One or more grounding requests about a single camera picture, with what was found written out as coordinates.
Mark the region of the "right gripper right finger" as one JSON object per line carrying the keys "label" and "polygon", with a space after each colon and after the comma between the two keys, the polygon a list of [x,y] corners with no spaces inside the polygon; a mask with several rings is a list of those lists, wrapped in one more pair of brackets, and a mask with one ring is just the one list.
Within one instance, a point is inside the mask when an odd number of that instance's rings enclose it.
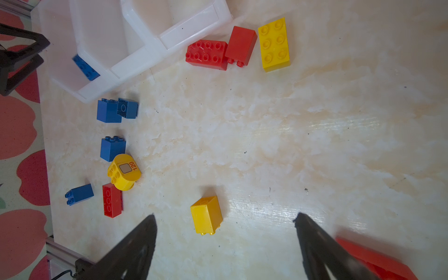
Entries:
{"label": "right gripper right finger", "polygon": [[294,220],[303,257],[303,267],[310,280],[377,280],[379,277],[352,257],[324,229],[305,213]]}

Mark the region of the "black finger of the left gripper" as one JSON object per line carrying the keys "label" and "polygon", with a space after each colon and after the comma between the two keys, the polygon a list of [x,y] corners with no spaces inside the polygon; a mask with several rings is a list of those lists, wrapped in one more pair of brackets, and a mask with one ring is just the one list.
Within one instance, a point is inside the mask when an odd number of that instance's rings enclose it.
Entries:
{"label": "black finger of the left gripper", "polygon": [[50,42],[42,34],[5,24],[1,24],[1,34],[34,41],[19,51],[8,51],[1,45],[1,95],[8,96],[44,63],[39,53],[48,47]]}

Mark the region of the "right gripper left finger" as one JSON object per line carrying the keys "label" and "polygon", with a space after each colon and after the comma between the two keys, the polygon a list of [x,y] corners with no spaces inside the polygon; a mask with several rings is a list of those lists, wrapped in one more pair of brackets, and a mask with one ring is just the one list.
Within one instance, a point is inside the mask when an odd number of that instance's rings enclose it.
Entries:
{"label": "right gripper left finger", "polygon": [[77,280],[145,280],[155,252],[157,224],[147,216],[99,262],[76,277]]}

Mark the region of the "yellow six-stud lego brick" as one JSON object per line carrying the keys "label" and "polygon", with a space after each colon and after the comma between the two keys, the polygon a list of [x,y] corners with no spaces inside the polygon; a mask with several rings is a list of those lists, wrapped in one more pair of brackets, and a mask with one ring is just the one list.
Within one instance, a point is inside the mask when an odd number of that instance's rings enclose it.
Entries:
{"label": "yellow six-stud lego brick", "polygon": [[287,26],[285,18],[259,27],[262,67],[271,72],[290,66]]}

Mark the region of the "yellow round lego brick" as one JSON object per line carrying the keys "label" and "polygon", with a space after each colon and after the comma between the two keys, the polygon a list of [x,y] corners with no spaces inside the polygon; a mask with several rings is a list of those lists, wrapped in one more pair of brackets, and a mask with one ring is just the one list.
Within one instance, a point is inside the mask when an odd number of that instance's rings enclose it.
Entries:
{"label": "yellow round lego brick", "polygon": [[107,169],[107,176],[111,183],[120,191],[132,189],[141,175],[141,170],[134,158],[127,154],[117,155]]}

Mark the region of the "dark blue lego brick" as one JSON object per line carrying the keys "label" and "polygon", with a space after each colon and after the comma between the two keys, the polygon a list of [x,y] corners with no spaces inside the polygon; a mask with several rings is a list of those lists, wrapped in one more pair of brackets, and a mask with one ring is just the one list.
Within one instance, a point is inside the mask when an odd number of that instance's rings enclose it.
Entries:
{"label": "dark blue lego brick", "polygon": [[125,119],[136,119],[138,115],[138,102],[129,99],[118,99],[117,114]]}

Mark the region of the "red long lego brick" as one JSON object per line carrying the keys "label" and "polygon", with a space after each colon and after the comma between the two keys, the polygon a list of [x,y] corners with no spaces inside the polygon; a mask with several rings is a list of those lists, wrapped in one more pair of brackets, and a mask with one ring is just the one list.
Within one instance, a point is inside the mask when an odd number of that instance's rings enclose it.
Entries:
{"label": "red long lego brick", "polygon": [[199,40],[188,46],[185,61],[198,67],[226,71],[228,58],[225,56],[228,44],[222,41]]}

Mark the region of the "small red lego brick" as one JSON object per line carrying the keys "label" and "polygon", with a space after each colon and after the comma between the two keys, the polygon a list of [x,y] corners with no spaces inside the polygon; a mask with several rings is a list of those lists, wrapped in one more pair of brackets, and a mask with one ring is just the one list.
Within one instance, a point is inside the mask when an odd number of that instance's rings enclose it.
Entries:
{"label": "small red lego brick", "polygon": [[257,34],[254,30],[235,26],[225,51],[228,63],[236,63],[240,68],[247,66],[256,41]]}

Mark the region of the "aluminium front frame rail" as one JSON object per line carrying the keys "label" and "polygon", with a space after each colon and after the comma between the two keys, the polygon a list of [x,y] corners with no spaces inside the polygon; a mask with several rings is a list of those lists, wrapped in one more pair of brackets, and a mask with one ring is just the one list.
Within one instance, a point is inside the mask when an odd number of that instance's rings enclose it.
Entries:
{"label": "aluminium front frame rail", "polygon": [[78,280],[95,262],[54,241],[50,236],[45,241],[45,252],[51,280]]}

